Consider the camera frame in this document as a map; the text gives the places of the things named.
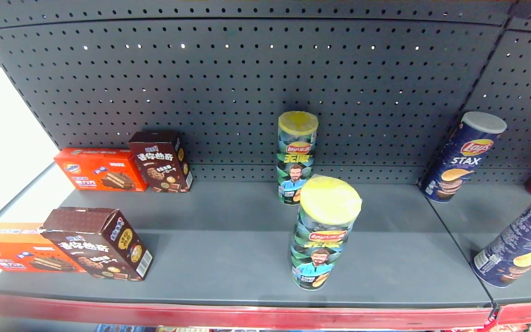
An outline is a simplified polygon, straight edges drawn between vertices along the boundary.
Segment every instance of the gray shelf board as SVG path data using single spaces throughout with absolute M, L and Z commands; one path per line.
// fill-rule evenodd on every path
M 531 204 L 521 185 L 466 185 L 447 204 L 432 202 L 470 261 Z M 485 284 L 498 304 L 531 302 L 531 270 L 507 288 Z
M 120 208 L 155 259 L 143 282 L 1 273 L 0 293 L 61 300 L 282 307 L 490 306 L 451 236 L 413 185 L 354 185 L 363 209 L 327 284 L 289 271 L 297 207 L 275 183 L 194 183 L 187 194 L 72 193 L 63 205 Z

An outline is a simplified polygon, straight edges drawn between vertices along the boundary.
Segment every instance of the chocolate wafer box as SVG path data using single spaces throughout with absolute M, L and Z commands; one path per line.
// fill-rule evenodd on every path
M 185 193 L 194 177 L 179 133 L 174 130 L 141 131 L 128 142 L 146 183 L 156 193 Z
M 53 242 L 93 277 L 140 281 L 153 256 L 120 210 L 60 207 L 42 225 Z
M 40 235 L 40 223 L 0 223 L 0 268 L 31 273 L 84 273 Z
M 55 158 L 76 189 L 145 191 L 130 150 L 65 148 Z

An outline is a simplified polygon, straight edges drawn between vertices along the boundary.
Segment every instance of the yellow lid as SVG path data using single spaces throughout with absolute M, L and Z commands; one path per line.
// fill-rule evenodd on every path
M 282 113 L 278 118 L 278 126 L 294 136 L 306 136 L 314 133 L 319 126 L 316 115 L 302 111 Z
M 343 225 L 360 214 L 362 198 L 345 181 L 314 176 L 301 189 L 301 207 L 320 223 Z

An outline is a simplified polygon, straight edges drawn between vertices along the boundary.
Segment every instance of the lay's stax can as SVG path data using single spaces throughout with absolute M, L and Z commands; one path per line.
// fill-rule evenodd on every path
M 278 118 L 278 198 L 288 205 L 301 201 L 301 188 L 310 178 L 319 120 L 307 112 L 292 111 Z
M 470 263 L 495 287 L 506 287 L 531 269 L 531 205 Z
M 507 124 L 495 115 L 467 112 L 430 166 L 420 188 L 434 202 L 448 202 L 480 166 Z
M 292 278 L 304 290 L 321 288 L 348 242 L 362 198 L 337 178 L 313 176 L 302 188 L 290 247 Z

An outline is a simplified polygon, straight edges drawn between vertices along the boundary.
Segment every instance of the cartoon man portrait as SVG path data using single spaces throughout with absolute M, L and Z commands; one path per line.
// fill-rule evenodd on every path
M 322 274 L 328 273 L 333 268 L 333 265 L 327 264 L 329 259 L 329 252 L 325 249 L 317 249 L 310 254 L 312 262 L 304 263 L 297 267 L 304 277 L 318 277 Z
M 293 164 L 290 166 L 290 179 L 284 181 L 280 184 L 280 187 L 284 191 L 294 191 L 301 189 L 302 186 L 306 183 L 305 179 L 301 179 L 302 176 L 302 166 L 299 164 Z

